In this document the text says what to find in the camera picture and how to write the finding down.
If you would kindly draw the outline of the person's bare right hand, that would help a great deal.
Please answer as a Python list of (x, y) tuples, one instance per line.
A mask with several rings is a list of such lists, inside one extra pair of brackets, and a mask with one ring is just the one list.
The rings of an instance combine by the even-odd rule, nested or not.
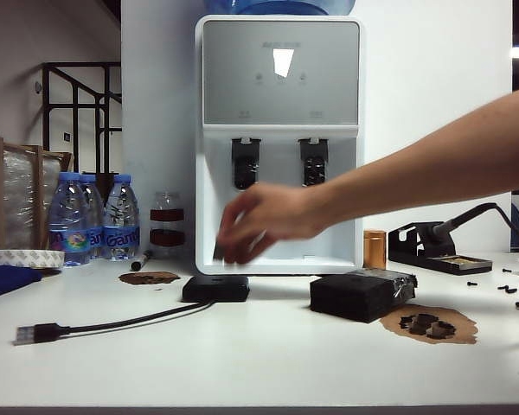
[(310, 239), (338, 216), (323, 186), (259, 183), (224, 208), (217, 234), (228, 264), (247, 264), (279, 241)]

